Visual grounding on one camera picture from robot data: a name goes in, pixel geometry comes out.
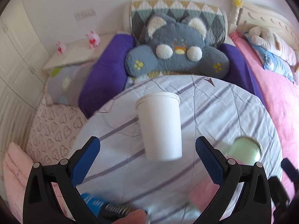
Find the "person's left hand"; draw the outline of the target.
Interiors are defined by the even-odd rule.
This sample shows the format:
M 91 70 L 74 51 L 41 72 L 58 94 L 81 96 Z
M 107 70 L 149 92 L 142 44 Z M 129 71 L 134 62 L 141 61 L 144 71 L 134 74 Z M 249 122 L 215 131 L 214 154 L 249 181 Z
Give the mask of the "person's left hand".
M 145 224 L 147 214 L 145 211 L 138 209 L 124 218 L 114 221 L 112 224 Z

